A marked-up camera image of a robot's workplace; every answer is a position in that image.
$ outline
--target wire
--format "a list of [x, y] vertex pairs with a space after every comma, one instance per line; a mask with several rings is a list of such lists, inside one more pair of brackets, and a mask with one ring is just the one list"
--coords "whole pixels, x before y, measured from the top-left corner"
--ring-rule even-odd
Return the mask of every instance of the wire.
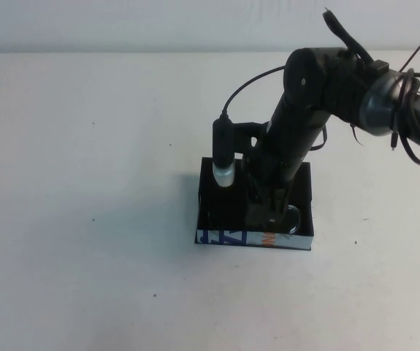
[[419, 95], [420, 87], [420, 82], [417, 78], [420, 78], [420, 73], [415, 73], [412, 68], [404, 74], [395, 118], [397, 120], [397, 134], [400, 136], [403, 148], [408, 156], [416, 164], [420, 165], [420, 159], [414, 154], [407, 137], [407, 128], [410, 127], [420, 142], [420, 122], [414, 111], [414, 102]]
[[257, 75], [256, 77], [253, 77], [252, 79], [250, 79], [248, 82], [243, 83], [234, 93], [232, 93], [232, 95], [227, 99], [226, 104], [224, 105], [223, 108], [223, 115], [227, 115], [227, 108], [229, 107], [229, 104], [231, 103], [231, 101], [242, 91], [244, 90], [247, 86], [249, 86], [250, 84], [252, 84], [253, 82], [255, 82], [256, 80], [266, 77], [267, 75], [271, 75], [272, 73], [278, 72], [278, 71], [282, 71], [284, 70], [285, 66], [280, 66], [280, 67], [276, 67], [271, 69], [270, 71], [266, 71], [264, 73], [261, 73], [260, 75]]
[[[247, 88], [247, 86], [249, 86], [250, 84], [252, 84], [253, 82], [255, 82], [256, 80], [266, 77], [267, 75], [271, 75], [272, 73], [278, 72], [278, 71], [282, 71], [284, 70], [285, 66], [279, 66], [276, 68], [273, 68], [269, 71], [263, 72], [260, 75], [257, 75], [256, 77], [253, 77], [252, 79], [248, 80], [247, 82], [243, 83], [234, 93], [232, 93], [232, 95], [227, 99], [226, 104], [224, 105], [223, 108], [223, 112], [221, 114], [221, 116], [225, 116], [227, 117], [227, 109], [229, 107], [229, 104], [231, 103], [231, 101], [245, 88]], [[328, 132], [327, 132], [327, 126], [325, 126], [322, 130], [323, 133], [323, 138], [324, 141], [322, 144], [317, 145], [317, 146], [312, 146], [312, 148], [310, 149], [311, 151], [317, 151], [320, 150], [321, 148], [323, 148], [325, 146], [325, 144], [327, 143], [327, 139], [328, 139]]]
[[340, 21], [333, 15], [333, 12], [326, 9], [323, 14], [325, 23], [334, 35], [340, 38], [350, 51], [361, 57], [365, 64], [373, 62], [372, 56], [360, 45], [341, 25]]
[[408, 58], [408, 60], [405, 62], [405, 64], [403, 64], [403, 66], [398, 72], [401, 73], [407, 67], [407, 65], [411, 62], [412, 59], [414, 59], [414, 56], [419, 52], [419, 50], [420, 50], [420, 45], [417, 47], [417, 49], [414, 50], [413, 54], [410, 56], [410, 58]]

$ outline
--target white cap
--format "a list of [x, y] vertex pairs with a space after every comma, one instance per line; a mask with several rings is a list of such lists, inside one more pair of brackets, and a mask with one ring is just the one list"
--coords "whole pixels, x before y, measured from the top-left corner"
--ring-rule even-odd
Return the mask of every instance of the white cap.
[[213, 163], [213, 175], [219, 186], [224, 188], [231, 186], [234, 183], [235, 173], [236, 167], [234, 162], [227, 168], [218, 168]]

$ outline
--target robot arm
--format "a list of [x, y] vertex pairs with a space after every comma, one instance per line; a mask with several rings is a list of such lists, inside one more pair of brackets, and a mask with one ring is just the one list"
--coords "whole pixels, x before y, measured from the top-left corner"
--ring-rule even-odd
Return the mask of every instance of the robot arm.
[[247, 226], [283, 220], [296, 172], [331, 115], [372, 135], [392, 133], [392, 146], [400, 138], [420, 164], [408, 143], [420, 145], [420, 74], [374, 61], [330, 11], [324, 18], [347, 48], [294, 51], [284, 67], [283, 95], [266, 124], [233, 124], [227, 104], [213, 124], [213, 175], [220, 186], [232, 184], [234, 153], [243, 154]]

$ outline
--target white wall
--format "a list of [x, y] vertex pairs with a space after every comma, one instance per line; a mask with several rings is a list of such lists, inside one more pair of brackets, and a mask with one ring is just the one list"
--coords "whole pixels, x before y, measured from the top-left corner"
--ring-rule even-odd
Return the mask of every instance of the white wall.
[[0, 51], [236, 51], [336, 45], [328, 7], [368, 48], [414, 48], [420, 1], [0, 0]]

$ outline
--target rectangular box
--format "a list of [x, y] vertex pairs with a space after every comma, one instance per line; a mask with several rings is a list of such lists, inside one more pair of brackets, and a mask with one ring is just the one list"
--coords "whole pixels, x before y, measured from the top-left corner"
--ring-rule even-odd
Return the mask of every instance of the rectangular box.
[[245, 227], [246, 184], [240, 168], [241, 160], [237, 159], [234, 184], [221, 188], [213, 177], [212, 159], [202, 158], [195, 243], [310, 250], [313, 241], [310, 164], [302, 163], [289, 195], [289, 204], [299, 209], [301, 218], [299, 229], [292, 234], [288, 219], [264, 230]]

